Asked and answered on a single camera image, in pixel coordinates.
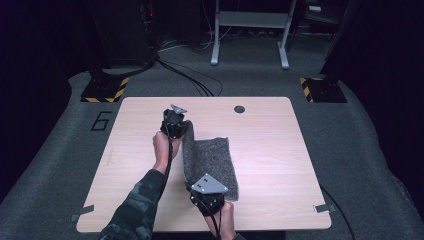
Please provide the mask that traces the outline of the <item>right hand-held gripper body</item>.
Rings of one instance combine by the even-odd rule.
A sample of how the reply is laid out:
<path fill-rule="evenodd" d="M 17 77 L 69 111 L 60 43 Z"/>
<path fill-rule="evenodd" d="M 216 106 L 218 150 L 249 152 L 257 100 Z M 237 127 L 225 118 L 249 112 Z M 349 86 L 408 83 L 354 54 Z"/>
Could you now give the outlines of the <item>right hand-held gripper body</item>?
<path fill-rule="evenodd" d="M 202 215 L 215 215 L 224 205 L 228 188 L 209 174 L 189 185 L 190 200 Z"/>

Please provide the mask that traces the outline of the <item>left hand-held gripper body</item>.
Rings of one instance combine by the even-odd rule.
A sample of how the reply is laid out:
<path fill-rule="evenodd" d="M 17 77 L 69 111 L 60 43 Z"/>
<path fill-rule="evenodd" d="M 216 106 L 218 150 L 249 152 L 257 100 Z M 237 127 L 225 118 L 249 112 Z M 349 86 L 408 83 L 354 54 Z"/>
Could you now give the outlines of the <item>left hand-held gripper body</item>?
<path fill-rule="evenodd" d="M 184 121 L 185 113 L 185 109 L 171 104 L 171 108 L 163 112 L 160 130 L 170 138 L 180 138 L 187 130 L 187 123 Z"/>

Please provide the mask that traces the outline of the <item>grey cloth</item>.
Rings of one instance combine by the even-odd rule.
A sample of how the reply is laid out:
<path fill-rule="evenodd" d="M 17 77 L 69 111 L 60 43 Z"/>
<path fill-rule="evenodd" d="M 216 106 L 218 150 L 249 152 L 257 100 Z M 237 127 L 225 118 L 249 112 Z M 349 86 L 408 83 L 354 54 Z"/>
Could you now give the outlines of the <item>grey cloth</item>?
<path fill-rule="evenodd" d="M 188 188 L 208 174 L 223 184 L 230 201 L 239 200 L 239 187 L 233 166 L 228 138 L 196 140 L 194 126 L 186 122 L 182 141 L 184 180 Z"/>

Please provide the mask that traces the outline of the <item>person's left hand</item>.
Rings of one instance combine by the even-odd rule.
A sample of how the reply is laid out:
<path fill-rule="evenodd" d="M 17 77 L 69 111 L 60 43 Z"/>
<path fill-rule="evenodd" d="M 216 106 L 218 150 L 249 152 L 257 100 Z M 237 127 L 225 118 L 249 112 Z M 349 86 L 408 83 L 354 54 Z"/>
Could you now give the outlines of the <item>person's left hand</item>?
<path fill-rule="evenodd" d="M 163 132 L 158 131 L 152 138 L 154 152 L 155 152 L 155 164 L 153 168 L 162 174 L 166 173 L 166 169 L 169 165 L 168 160 L 173 160 L 180 148 L 180 139 L 169 139 Z"/>

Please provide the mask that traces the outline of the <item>person's right hand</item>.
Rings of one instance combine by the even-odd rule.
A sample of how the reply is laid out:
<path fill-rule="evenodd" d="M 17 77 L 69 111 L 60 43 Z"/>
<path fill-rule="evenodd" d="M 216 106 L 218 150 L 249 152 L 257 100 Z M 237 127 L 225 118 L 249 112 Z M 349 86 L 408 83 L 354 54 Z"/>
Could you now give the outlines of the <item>person's right hand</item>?
<path fill-rule="evenodd" d="M 207 226 L 214 237 L 221 237 L 221 240 L 233 240 L 236 235 L 234 227 L 234 205 L 226 202 L 220 213 L 204 218 Z"/>

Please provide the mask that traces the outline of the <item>black striped stand base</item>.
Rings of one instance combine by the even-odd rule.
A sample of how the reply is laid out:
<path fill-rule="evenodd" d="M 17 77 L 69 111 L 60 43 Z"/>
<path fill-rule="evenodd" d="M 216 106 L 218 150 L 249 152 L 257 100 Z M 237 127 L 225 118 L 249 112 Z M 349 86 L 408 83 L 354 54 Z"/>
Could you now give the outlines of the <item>black striped stand base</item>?
<path fill-rule="evenodd" d="M 322 78 L 306 78 L 300 79 L 306 100 L 311 103 L 346 103 L 344 96 L 338 83 L 327 83 Z"/>
<path fill-rule="evenodd" d="M 118 102 L 124 93 L 128 81 L 128 78 L 91 79 L 82 92 L 80 101 L 90 103 Z"/>

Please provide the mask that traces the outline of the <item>black cabinet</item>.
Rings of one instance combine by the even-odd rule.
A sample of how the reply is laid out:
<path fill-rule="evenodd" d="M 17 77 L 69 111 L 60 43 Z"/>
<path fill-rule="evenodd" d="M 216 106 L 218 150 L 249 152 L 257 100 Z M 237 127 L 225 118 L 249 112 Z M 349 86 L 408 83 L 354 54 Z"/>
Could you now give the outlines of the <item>black cabinet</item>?
<path fill-rule="evenodd" d="M 85 0 L 110 66 L 149 67 L 157 53 L 152 0 Z"/>

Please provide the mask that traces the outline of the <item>white metal stand frame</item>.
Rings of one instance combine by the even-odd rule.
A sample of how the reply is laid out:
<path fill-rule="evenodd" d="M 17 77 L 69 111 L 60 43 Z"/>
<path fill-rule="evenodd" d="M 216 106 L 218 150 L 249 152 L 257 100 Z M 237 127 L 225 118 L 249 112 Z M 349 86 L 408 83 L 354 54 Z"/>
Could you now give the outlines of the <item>white metal stand frame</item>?
<path fill-rule="evenodd" d="M 294 16 L 297 0 L 290 0 L 290 8 L 287 13 L 265 13 L 265 12 L 239 12 L 223 11 L 220 9 L 220 0 L 215 0 L 215 22 L 214 22 L 214 45 L 210 63 L 216 66 L 219 62 L 220 53 L 220 27 L 254 27 L 283 29 L 284 33 L 280 42 L 277 43 L 281 67 L 289 68 L 286 43 Z"/>

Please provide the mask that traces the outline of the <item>black slanted stand post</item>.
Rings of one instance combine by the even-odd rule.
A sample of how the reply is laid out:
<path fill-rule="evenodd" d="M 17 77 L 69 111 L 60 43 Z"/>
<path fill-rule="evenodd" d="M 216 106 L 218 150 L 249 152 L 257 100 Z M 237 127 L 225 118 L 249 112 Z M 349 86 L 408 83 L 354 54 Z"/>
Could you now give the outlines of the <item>black slanted stand post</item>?
<path fill-rule="evenodd" d="M 362 0 L 348 1 L 336 37 L 330 45 L 328 56 L 321 69 L 321 73 L 325 75 L 325 80 L 328 82 L 336 82 L 343 71 L 347 56 L 350 52 L 348 49 L 349 29 L 361 1 Z"/>

